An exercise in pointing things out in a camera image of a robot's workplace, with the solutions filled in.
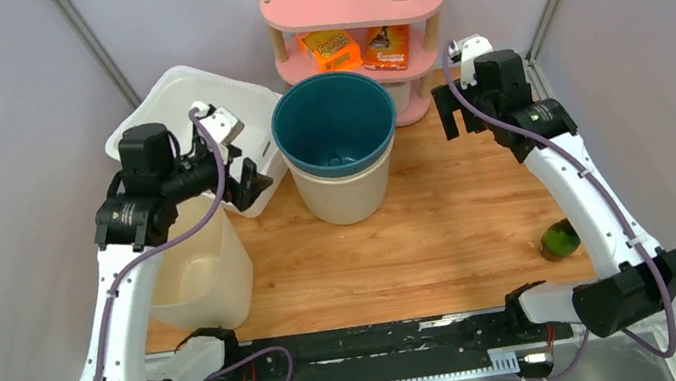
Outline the beige round bucket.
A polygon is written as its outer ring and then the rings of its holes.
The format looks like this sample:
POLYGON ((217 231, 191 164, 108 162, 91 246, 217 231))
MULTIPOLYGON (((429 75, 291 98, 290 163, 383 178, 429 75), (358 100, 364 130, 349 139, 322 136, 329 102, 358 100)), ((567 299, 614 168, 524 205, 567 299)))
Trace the beige round bucket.
POLYGON ((286 162, 303 202, 322 221, 336 225, 360 223, 382 205, 387 192, 392 138, 379 159, 350 176, 327 178, 307 174, 286 162))

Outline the teal plastic bucket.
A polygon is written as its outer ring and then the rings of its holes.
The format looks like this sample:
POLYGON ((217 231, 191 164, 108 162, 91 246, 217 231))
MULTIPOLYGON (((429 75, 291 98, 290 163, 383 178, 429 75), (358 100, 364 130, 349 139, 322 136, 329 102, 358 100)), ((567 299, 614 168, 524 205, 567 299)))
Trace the teal plastic bucket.
POLYGON ((304 79, 278 100, 271 131, 287 162, 330 179, 374 165, 392 143, 396 120, 395 102, 380 83, 329 72, 304 79))

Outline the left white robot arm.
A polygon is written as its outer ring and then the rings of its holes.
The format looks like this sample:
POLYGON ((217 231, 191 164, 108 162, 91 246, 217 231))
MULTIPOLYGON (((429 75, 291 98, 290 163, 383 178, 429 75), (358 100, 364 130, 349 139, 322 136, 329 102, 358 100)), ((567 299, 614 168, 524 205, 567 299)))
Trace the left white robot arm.
POLYGON ((235 332, 221 324, 190 332, 161 366, 145 364, 153 288, 164 252, 177 244, 169 230, 179 204, 211 192, 212 210, 224 202, 245 210, 272 183, 250 159, 239 178, 230 175, 242 156, 239 118, 212 105, 189 117, 183 141, 157 122, 130 127, 118 142, 121 166, 95 216, 99 287, 78 381, 236 381, 244 371, 235 332))

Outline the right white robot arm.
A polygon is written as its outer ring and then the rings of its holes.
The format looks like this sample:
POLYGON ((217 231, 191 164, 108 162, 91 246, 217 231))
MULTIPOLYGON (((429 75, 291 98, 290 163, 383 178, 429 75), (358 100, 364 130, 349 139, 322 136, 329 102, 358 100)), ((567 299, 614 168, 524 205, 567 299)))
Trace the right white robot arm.
POLYGON ((665 249, 619 200, 567 109, 533 97, 520 55, 503 49, 465 59, 458 79, 453 60, 443 64, 445 82, 432 96, 446 138, 491 132, 555 199, 564 213, 556 227, 577 236, 592 263, 588 281, 534 281, 508 293, 512 337, 530 342, 551 322, 602 338, 632 334, 659 314, 675 328, 676 248, 665 249))

